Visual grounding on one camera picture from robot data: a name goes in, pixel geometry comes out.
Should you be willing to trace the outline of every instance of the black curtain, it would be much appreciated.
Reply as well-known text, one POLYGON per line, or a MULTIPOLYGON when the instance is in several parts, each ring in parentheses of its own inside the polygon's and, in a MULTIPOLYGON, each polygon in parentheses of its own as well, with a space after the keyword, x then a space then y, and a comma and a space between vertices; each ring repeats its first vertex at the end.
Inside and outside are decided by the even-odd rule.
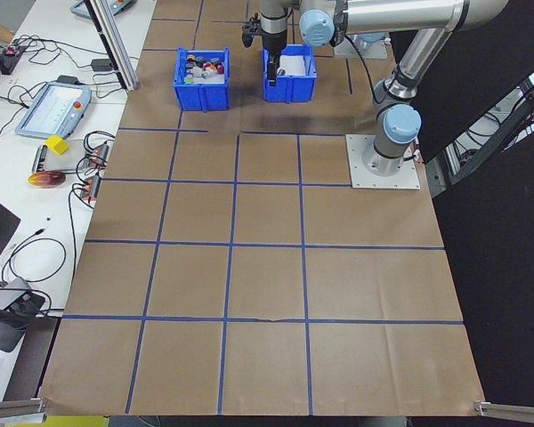
MULTIPOLYGON (((392 33, 397 60, 414 34, 392 33)), ((419 134, 424 161, 437 156, 533 72, 534 0, 509 0, 493 21, 451 36, 412 102, 424 119, 419 134)))

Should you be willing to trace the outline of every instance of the metal frame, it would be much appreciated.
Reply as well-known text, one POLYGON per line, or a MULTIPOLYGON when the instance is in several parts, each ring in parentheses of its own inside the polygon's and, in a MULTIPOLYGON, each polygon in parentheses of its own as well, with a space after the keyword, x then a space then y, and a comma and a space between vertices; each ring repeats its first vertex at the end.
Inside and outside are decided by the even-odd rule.
POLYGON ((0 423, 42 423, 46 403, 43 398, 0 402, 0 423))
POLYGON ((534 423, 534 407, 514 407, 510 405, 495 405, 490 402, 474 402, 474 410, 478 416, 498 418, 501 420, 534 423))
POLYGON ((126 53, 107 0, 85 0, 85 7, 117 72, 121 87, 127 91, 135 90, 139 84, 139 77, 136 76, 133 64, 126 53))

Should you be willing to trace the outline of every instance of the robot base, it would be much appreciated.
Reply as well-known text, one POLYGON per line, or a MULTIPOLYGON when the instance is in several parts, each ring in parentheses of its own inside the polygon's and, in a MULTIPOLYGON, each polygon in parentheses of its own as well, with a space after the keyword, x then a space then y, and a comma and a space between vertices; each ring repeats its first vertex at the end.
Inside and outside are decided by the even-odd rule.
MULTIPOLYGON (((354 43, 358 46, 360 53, 365 60, 386 60, 388 58, 388 51, 385 48, 383 40, 378 40, 374 43, 364 43, 361 38, 355 37, 354 43)), ((341 44, 335 47, 335 56, 340 58, 358 58, 358 54, 348 40, 344 40, 341 44)))
MULTIPOLYGON (((401 169, 392 176, 379 176, 370 172, 362 161, 366 147, 374 143, 374 135, 346 135, 348 163, 354 189, 421 189, 417 169, 412 161, 403 162, 401 169)), ((405 157, 411 156, 411 149, 405 157)))

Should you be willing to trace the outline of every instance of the metal bracket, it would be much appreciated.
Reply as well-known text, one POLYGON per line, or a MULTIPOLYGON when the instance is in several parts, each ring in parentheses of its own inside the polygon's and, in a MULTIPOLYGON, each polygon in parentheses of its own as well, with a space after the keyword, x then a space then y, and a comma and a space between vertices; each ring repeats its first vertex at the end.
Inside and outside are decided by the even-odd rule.
POLYGON ((43 398, 0 402, 0 423, 42 423, 46 403, 43 398))
POLYGON ((513 407, 510 405, 493 405, 490 402, 474 402, 478 416, 487 416, 501 420, 534 423, 534 407, 513 407))
MULTIPOLYGON (((385 49, 383 40, 366 43, 360 36, 354 36, 352 41, 356 44, 358 50, 366 60, 386 60, 388 57, 388 51, 385 49)), ((344 40, 335 47, 335 56, 340 58, 358 58, 358 54, 347 40, 344 40)))
MULTIPOLYGON (((352 187, 355 189, 421 189, 416 165, 413 161, 403 162, 401 169, 392 176, 379 176, 364 165, 362 153, 374 143, 374 135, 346 135, 348 163, 352 187)), ((411 157, 411 149, 404 157, 411 157)))

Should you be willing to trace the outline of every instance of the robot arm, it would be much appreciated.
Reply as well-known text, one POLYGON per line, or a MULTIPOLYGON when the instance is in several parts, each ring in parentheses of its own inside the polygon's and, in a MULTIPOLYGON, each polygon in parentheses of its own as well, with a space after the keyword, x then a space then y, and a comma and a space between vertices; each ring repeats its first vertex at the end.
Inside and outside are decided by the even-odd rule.
MULTIPOLYGON (((305 43, 314 47, 342 42, 344 34, 428 29, 421 33, 400 63, 401 80, 415 86, 453 31, 480 26, 496 17, 508 0, 262 0, 261 19, 243 27, 243 42, 261 36, 269 52, 267 78, 275 85, 281 51, 287 46, 287 17, 300 10, 299 27, 305 43)), ((396 87, 398 93, 411 95, 396 87)))

